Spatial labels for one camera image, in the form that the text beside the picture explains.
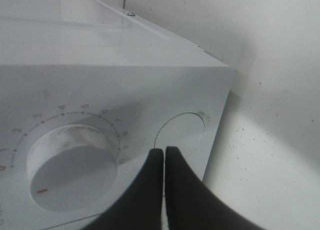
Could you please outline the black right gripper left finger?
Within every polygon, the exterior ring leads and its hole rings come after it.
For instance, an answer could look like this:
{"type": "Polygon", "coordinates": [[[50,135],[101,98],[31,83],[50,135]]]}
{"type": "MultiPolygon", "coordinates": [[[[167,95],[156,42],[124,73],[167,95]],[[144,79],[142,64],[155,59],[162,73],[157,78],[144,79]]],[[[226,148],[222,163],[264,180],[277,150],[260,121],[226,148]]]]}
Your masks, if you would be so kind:
{"type": "Polygon", "coordinates": [[[164,153],[153,148],[121,197],[84,230],[160,230],[162,228],[164,153]]]}

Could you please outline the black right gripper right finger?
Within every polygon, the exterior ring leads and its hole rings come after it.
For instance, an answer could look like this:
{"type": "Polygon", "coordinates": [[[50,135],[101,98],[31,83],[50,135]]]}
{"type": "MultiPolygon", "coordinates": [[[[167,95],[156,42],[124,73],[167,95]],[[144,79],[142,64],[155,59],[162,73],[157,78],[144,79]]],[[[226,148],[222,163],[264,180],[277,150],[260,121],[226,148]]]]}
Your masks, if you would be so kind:
{"type": "Polygon", "coordinates": [[[165,206],[170,230],[261,230],[217,198],[176,146],[165,150],[165,206]]]}

